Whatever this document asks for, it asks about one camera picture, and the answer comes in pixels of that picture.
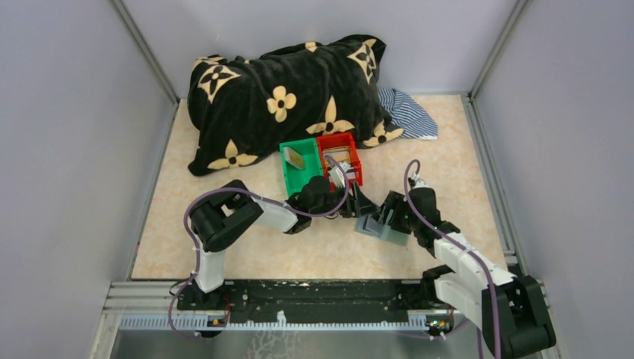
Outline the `sage green card holder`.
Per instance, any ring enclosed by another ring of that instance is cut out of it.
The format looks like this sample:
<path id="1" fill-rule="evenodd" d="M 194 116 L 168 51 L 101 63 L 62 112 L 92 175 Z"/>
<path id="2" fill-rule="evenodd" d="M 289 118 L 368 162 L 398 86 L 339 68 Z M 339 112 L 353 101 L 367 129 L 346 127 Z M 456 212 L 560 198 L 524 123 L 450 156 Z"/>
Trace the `sage green card holder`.
<path id="1" fill-rule="evenodd" d="M 392 230 L 385 224 L 379 224 L 370 215 L 358 218 L 355 224 L 355 231 L 365 236 L 380 239 L 394 245 L 406 247 L 409 238 L 408 234 Z"/>

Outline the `red plastic bin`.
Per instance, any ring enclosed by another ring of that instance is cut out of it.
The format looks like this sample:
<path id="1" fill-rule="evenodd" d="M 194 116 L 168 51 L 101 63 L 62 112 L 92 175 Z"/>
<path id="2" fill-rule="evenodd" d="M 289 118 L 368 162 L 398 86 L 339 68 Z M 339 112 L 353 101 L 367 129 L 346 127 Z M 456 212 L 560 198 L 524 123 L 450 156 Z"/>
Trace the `red plastic bin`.
<path id="1" fill-rule="evenodd" d="M 316 143 L 321 159 L 322 171 L 324 176 L 330 180 L 331 190 L 334 190 L 336 185 L 330 177 L 329 171 L 332 167 L 324 158 L 325 156 L 331 157 L 334 161 L 346 163 L 348 165 L 348 169 L 346 170 L 348 182 L 350 184 L 355 182 L 359 186 L 363 185 L 362 165 L 354 138 L 350 132 L 318 136 Z"/>

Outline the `green plastic bin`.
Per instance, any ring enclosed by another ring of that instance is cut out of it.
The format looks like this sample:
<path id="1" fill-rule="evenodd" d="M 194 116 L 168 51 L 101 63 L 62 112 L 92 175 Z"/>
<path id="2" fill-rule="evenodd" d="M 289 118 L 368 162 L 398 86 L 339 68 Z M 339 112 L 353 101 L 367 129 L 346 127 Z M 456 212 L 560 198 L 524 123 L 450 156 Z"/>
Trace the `green plastic bin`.
<path id="1" fill-rule="evenodd" d="M 286 148 L 300 155 L 304 161 L 304 168 L 298 169 L 287 161 Z M 281 163 L 286 186 L 286 193 L 292 195 L 301 189 L 314 176 L 323 174 L 321 158 L 316 139 L 308 138 L 297 141 L 283 142 L 279 146 Z"/>

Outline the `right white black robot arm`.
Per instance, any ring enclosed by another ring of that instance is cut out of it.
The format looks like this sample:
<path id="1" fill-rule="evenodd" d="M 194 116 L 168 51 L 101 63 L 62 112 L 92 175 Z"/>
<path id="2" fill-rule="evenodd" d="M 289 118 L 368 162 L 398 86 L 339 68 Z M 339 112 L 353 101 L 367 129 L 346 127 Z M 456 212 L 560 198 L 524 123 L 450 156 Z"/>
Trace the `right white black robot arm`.
<path id="1" fill-rule="evenodd" d="M 539 282 L 487 259 L 452 222 L 442 219 L 434 189 L 390 191 L 374 219 L 413 235 L 441 266 L 424 271 L 421 298 L 430 308 L 448 304 L 481 333 L 495 358 L 523 358 L 557 343 Z"/>

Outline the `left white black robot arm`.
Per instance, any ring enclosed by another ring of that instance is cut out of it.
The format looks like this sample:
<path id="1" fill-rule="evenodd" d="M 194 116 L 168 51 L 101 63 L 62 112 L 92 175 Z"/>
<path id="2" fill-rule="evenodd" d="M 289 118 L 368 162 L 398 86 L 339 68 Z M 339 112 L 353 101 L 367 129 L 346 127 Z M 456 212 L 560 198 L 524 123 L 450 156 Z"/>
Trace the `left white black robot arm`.
<path id="1" fill-rule="evenodd" d="M 185 211 L 183 225 L 196 252 L 190 281 L 197 286 L 197 303 L 207 310 L 222 304 L 225 252 L 253 225 L 296 234 L 314 218 L 361 218 L 378 212 L 378 205 L 362 193 L 357 182 L 330 185 L 326 177 L 315 176 L 287 200 L 277 201 L 249 191 L 235 179 L 195 199 Z"/>

